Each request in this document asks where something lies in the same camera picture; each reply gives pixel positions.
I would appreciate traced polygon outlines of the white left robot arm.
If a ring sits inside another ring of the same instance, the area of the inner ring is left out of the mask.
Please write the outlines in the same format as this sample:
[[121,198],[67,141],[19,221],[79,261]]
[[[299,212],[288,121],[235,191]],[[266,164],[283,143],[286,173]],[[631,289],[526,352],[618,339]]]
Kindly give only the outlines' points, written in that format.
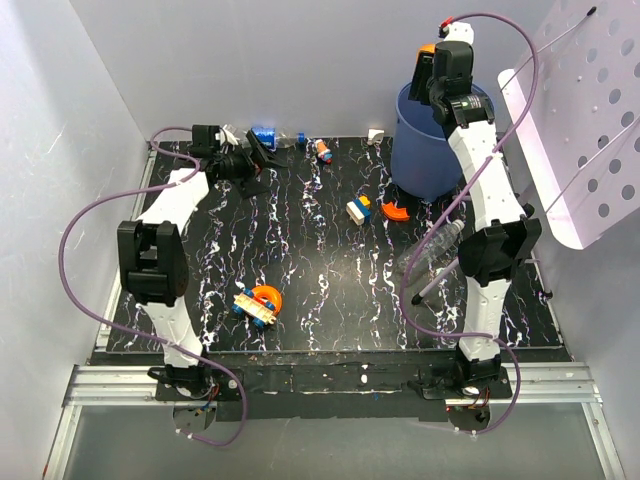
[[191,144],[166,188],[136,220],[117,229],[121,286],[140,304],[156,334],[166,340],[164,364],[151,378],[193,400],[214,387],[203,363],[204,346],[196,335],[185,294],[189,267],[181,235],[198,204],[219,181],[228,181],[244,199],[267,192],[258,180],[264,169],[281,162],[252,130],[239,138],[231,128],[194,125]]

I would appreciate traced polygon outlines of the clear Pepsi bottle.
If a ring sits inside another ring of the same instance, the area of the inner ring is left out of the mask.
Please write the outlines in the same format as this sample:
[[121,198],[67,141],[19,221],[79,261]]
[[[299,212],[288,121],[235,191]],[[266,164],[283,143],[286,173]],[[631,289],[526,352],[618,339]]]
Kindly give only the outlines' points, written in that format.
[[298,147],[306,142],[306,134],[274,127],[253,127],[253,133],[269,150]]

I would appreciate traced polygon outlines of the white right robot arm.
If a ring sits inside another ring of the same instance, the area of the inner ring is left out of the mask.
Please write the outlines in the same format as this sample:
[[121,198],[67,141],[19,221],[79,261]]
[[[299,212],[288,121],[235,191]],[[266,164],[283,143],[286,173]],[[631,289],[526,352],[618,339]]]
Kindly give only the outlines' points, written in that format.
[[466,318],[452,368],[454,389],[475,397],[498,381],[497,342],[506,294],[542,231],[519,204],[497,140],[487,96],[472,90],[474,52],[461,40],[420,51],[409,97],[428,105],[461,166],[475,218],[458,248],[467,279]]

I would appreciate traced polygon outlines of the orange juice bottle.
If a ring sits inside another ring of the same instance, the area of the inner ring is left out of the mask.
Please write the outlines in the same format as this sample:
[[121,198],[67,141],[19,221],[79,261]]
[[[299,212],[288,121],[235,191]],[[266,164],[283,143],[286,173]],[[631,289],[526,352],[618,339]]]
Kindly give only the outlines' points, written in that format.
[[422,53],[425,54],[434,54],[435,53],[435,45],[434,44],[424,44],[422,45],[417,52],[417,55],[420,55]]

